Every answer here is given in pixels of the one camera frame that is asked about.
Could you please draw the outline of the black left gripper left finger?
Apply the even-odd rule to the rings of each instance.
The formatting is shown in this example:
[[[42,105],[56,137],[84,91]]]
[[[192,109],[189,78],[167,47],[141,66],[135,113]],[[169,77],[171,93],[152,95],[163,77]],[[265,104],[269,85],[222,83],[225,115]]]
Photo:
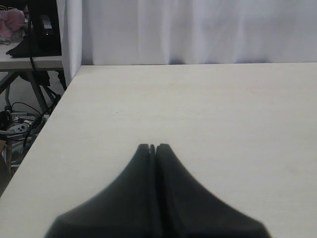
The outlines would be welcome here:
[[[58,216],[48,238],[159,238],[155,147],[140,144],[120,175],[99,194]]]

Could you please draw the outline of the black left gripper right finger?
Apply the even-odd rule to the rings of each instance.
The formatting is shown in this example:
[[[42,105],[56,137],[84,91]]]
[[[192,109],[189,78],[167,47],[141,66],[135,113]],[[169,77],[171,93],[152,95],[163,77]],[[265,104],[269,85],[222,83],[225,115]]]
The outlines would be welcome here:
[[[168,144],[155,155],[156,189],[165,238],[268,238],[263,223],[203,187]]]

